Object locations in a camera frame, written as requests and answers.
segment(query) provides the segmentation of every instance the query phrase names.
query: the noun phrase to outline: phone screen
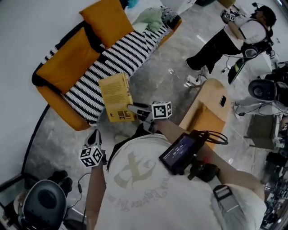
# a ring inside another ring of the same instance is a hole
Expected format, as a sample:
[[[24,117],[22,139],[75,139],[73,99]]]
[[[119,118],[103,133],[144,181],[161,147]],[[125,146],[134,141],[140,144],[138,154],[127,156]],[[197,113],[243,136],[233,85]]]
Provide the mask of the phone screen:
[[[225,103],[226,103],[226,97],[223,96],[222,99],[221,99],[221,101],[220,101],[220,105],[221,105],[222,107],[224,107]]]
[[[179,158],[184,154],[187,154],[187,151],[195,143],[195,140],[189,138],[188,136],[183,136],[177,143],[172,144],[172,148],[164,152],[163,161],[165,161],[169,167],[172,167]]]

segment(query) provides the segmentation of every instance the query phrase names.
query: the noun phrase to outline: white t-shirt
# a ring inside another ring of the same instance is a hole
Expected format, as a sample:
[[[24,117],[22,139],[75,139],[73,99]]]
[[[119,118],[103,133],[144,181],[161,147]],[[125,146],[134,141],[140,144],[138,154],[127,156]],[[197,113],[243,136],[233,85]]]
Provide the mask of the white t-shirt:
[[[221,230],[212,189],[198,178],[173,176],[158,157],[170,146],[160,134],[133,139],[116,153],[95,230]],[[260,228],[265,203],[235,185],[233,193],[250,228]]]
[[[239,27],[245,40],[237,39],[228,25],[226,25],[224,28],[226,34],[239,50],[241,50],[244,42],[247,44],[254,44],[261,42],[266,37],[266,31],[264,27],[257,21],[249,20],[251,19],[245,16],[238,16],[234,21],[235,25]]]

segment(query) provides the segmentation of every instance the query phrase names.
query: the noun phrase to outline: white marker cube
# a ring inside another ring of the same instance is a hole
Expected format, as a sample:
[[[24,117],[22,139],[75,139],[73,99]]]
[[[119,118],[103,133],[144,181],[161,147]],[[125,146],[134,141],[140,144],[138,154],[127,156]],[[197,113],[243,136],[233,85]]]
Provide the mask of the white marker cube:
[[[171,102],[156,102],[151,107],[153,120],[168,119],[172,115]]]
[[[226,13],[225,14],[225,18],[234,21],[235,20],[235,15],[234,14],[230,14],[230,13]]]
[[[103,158],[103,154],[98,146],[93,146],[80,150],[79,160],[86,168],[98,166]]]

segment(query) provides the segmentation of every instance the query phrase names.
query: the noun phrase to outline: white wall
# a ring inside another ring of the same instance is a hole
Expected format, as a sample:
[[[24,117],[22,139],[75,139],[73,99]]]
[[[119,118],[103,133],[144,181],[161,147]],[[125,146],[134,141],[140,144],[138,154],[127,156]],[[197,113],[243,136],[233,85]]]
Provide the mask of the white wall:
[[[0,184],[21,172],[47,103],[31,82],[48,51],[96,0],[0,0]]]
[[[277,22],[273,27],[274,35],[272,40],[274,41],[273,49],[279,54],[280,61],[288,61],[288,20],[283,14],[276,0],[237,0],[236,6],[243,6],[249,13],[253,13],[255,8],[252,6],[253,2],[264,4],[270,7],[277,18]]]

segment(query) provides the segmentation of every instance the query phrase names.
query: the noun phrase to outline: yellow book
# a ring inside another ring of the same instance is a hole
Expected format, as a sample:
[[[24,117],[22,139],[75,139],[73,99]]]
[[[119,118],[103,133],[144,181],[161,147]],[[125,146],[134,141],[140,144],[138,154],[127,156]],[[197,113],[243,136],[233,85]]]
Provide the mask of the yellow book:
[[[133,100],[125,73],[110,76],[98,83],[110,122],[136,120],[136,114],[127,109],[129,104],[133,104]]]

